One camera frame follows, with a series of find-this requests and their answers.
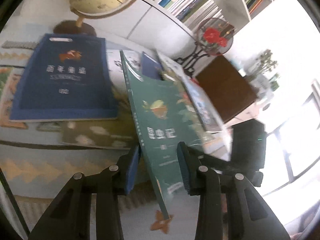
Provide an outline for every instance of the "silver bolt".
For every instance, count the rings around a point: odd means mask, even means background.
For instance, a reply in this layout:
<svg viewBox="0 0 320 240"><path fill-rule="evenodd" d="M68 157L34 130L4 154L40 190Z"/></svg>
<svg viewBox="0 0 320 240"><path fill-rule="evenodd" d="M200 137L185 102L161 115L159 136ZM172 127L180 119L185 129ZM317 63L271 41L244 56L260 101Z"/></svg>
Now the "silver bolt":
<svg viewBox="0 0 320 240"><path fill-rule="evenodd" d="M81 179L82 178L82 173L77 172L75 175L73 175L74 179Z"/></svg>
<svg viewBox="0 0 320 240"><path fill-rule="evenodd" d="M207 166L200 166L199 171L206 172L206 171L208 171L208 167Z"/></svg>
<svg viewBox="0 0 320 240"><path fill-rule="evenodd" d="M117 171L119 169L119 167L117 166L117 165L111 165L110 167L109 167L109 170L110 171Z"/></svg>
<svg viewBox="0 0 320 240"><path fill-rule="evenodd" d="M237 173L235 175L236 179L239 179L239 180L243 180L244 179L244 176L241 174L241 173Z"/></svg>

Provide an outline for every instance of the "globe base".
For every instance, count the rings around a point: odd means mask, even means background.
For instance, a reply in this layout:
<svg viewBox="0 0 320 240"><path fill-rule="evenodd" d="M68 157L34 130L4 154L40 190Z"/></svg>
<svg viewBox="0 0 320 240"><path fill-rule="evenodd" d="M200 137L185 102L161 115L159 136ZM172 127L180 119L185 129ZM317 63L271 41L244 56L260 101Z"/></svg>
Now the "globe base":
<svg viewBox="0 0 320 240"><path fill-rule="evenodd" d="M53 29L53 33L58 34L86 34L91 36L97 36L95 29L87 24L82 23L81 27L77 27L76 21L63 21L56 25Z"/></svg>

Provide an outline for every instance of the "wooden globe arm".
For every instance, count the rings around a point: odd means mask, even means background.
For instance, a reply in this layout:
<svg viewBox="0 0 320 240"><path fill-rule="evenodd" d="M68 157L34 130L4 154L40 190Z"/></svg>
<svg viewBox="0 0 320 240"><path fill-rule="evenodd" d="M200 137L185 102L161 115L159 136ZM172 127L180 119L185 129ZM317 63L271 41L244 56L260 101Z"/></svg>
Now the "wooden globe arm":
<svg viewBox="0 0 320 240"><path fill-rule="evenodd" d="M70 7L70 10L71 10L71 12L73 12L74 14L79 16L79 18L78 18L78 20L76 22L76 26L77 27L81 27L82 22L83 22L84 19L103 19L103 18L107 18L107 17L113 16L113 15L118 14L118 13L124 11L125 9L129 8L135 1L136 0L130 0L127 4L125 4L124 6L119 8L119 10L116 10L116 11L111 12L109 14L104 14L104 15L99 15L99 16L83 14L83 13L77 11L76 9L74 9L73 7Z"/></svg>

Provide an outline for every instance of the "orange star pattern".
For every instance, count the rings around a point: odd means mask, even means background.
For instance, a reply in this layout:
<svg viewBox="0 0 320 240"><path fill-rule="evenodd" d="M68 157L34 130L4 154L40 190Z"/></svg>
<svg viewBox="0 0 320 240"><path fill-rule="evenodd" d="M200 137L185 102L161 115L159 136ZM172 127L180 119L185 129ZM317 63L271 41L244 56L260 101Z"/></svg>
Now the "orange star pattern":
<svg viewBox="0 0 320 240"><path fill-rule="evenodd" d="M163 214L157 210L156 211L156 222L154 222L150 230L155 231L155 230L161 230L163 233L167 234L169 232L169 223L171 222L173 215L169 215L169 219L164 219Z"/></svg>

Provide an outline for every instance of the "red flower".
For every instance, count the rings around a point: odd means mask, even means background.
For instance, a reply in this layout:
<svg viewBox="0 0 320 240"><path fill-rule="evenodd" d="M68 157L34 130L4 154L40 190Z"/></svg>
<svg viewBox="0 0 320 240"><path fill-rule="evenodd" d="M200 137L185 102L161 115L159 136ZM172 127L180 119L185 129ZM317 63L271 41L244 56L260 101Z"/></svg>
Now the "red flower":
<svg viewBox="0 0 320 240"><path fill-rule="evenodd" d="M218 44L222 47L226 47L228 44L228 40L224 37L220 37L220 40L218 41Z"/></svg>
<svg viewBox="0 0 320 240"><path fill-rule="evenodd" d="M217 43L220 41L220 32L217 29L208 27L204 34L203 38L209 43Z"/></svg>

